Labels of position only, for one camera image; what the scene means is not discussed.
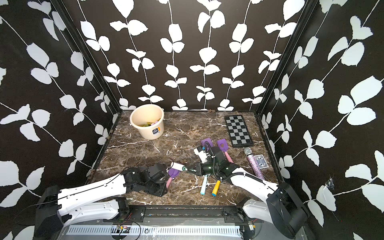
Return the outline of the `purple square trowel front row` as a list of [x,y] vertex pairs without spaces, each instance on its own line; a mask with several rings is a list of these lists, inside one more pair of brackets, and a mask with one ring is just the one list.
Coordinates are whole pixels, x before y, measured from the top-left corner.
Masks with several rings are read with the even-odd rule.
[[179,170],[177,170],[177,169],[174,169],[174,168],[169,169],[168,174],[169,174],[170,177],[169,177],[169,179],[167,180],[167,183],[166,183],[166,187],[167,187],[167,189],[169,188],[169,186],[170,186],[172,180],[173,180],[175,177],[177,177],[177,176],[179,175],[180,172],[181,172],[181,171],[179,171]]

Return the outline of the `light blue trowel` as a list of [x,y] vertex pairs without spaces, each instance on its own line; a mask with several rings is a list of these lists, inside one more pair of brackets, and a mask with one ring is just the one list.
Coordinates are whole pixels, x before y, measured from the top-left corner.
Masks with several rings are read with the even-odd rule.
[[200,191],[201,195],[205,195],[205,193],[206,193],[207,182],[208,182],[208,175],[204,175],[204,180],[203,180],[203,183],[201,186],[201,191]]

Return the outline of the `green white scrub brush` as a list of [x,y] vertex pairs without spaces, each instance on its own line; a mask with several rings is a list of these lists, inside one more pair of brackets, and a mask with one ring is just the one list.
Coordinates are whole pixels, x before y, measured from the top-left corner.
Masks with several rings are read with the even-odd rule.
[[175,169],[178,171],[188,171],[188,168],[185,165],[179,164],[179,163],[173,163],[171,166],[171,169]]

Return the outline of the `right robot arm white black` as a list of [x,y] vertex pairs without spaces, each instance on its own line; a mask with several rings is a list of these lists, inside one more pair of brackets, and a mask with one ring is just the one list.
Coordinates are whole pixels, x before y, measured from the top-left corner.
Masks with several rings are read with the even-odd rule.
[[262,180],[227,160],[219,162],[218,158],[214,158],[206,163],[196,162],[185,169],[197,176],[213,175],[222,183],[228,182],[256,196],[259,202],[247,200],[244,203],[242,209],[246,216],[272,223],[289,239],[296,237],[311,215],[289,184]]

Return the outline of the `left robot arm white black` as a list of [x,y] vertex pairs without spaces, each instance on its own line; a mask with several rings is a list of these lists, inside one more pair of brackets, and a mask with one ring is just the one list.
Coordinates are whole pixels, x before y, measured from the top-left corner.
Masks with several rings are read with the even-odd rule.
[[168,167],[156,163],[149,168],[125,168],[115,176],[81,187],[51,186],[37,203],[33,238],[49,240],[64,227],[92,220],[126,223],[135,212],[122,195],[144,192],[161,197],[167,193],[168,177]]

